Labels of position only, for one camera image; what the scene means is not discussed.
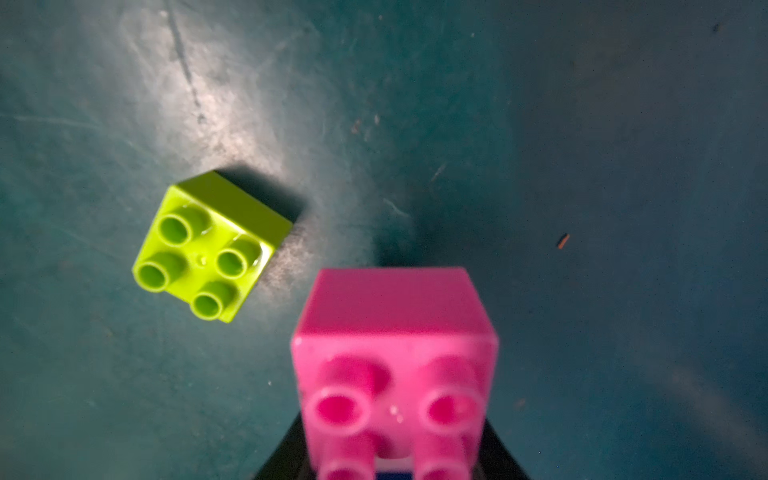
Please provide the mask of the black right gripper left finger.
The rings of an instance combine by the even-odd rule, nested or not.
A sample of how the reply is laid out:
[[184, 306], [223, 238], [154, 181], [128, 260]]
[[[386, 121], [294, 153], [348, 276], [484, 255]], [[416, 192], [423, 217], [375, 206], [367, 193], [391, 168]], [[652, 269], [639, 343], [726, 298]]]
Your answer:
[[253, 480], [310, 480], [312, 467], [302, 417], [298, 414]]

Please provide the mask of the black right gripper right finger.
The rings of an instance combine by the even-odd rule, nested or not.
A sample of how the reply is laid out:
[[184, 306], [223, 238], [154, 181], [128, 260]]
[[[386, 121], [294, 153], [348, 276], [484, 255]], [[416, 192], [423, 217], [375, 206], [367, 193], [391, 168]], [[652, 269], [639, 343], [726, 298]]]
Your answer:
[[485, 420], [476, 461], [476, 478], [483, 480], [530, 480], [513, 458], [488, 419]]

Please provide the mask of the pink lego brick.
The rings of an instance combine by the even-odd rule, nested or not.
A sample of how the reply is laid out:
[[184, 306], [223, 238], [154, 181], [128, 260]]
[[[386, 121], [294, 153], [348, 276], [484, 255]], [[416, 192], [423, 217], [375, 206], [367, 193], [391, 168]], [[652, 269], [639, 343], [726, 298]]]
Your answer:
[[498, 349], [461, 267], [321, 270], [291, 340], [317, 477], [411, 457], [416, 479], [469, 478]]

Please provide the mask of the light blue long lego brick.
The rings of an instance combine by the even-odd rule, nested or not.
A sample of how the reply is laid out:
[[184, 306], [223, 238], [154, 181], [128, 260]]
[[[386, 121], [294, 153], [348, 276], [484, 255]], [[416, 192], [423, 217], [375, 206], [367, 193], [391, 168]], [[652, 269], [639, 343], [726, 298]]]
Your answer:
[[398, 459], [375, 459], [376, 480], [412, 480], [413, 459], [404, 457]]

